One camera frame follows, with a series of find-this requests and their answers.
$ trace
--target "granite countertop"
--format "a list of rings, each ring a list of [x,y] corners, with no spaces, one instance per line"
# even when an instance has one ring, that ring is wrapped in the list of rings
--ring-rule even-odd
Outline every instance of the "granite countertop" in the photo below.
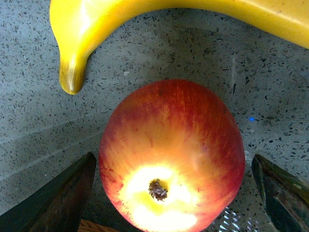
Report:
[[[309,51],[224,14],[170,9],[137,16],[90,56],[83,89],[65,93],[49,1],[0,7],[0,214],[88,151],[98,154],[116,105],[164,78],[198,82],[229,107],[246,171],[236,199],[206,232],[274,231],[251,172],[259,153],[290,173],[309,173]],[[133,232],[104,194],[98,169],[84,218]]]

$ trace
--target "banana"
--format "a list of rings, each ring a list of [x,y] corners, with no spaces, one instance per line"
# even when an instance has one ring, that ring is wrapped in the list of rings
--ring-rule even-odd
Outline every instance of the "banana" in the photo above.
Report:
[[[51,0],[64,91],[73,95],[81,90],[89,55],[119,26],[167,8],[223,13],[309,49],[308,0]]]

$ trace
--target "apple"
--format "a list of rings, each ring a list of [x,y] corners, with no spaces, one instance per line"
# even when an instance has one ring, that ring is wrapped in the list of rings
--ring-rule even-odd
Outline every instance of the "apple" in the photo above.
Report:
[[[151,83],[114,110],[99,145],[104,190],[145,232],[199,232],[233,201],[245,155],[237,124],[209,89]]]

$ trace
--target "dark green object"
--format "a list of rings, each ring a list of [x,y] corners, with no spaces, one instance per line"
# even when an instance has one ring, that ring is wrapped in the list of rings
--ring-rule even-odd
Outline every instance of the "dark green object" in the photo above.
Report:
[[[309,186],[255,155],[252,172],[272,223],[280,232],[309,232]]]
[[[77,232],[90,196],[96,159],[88,153],[0,216],[1,232]]]

